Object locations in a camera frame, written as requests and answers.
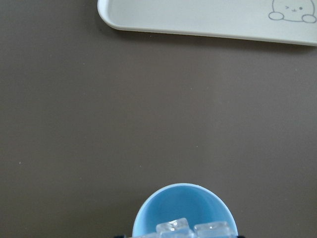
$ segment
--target table surface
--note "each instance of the table surface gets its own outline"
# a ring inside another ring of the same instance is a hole
[[[0,237],[131,235],[176,182],[248,238],[316,237],[317,48],[121,32],[96,0],[0,16]]]

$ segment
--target tabletop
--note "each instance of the tabletop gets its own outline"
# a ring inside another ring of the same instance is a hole
[[[177,182],[247,238],[316,237],[315,47],[117,31],[96,0],[0,16],[0,237],[130,236]]]

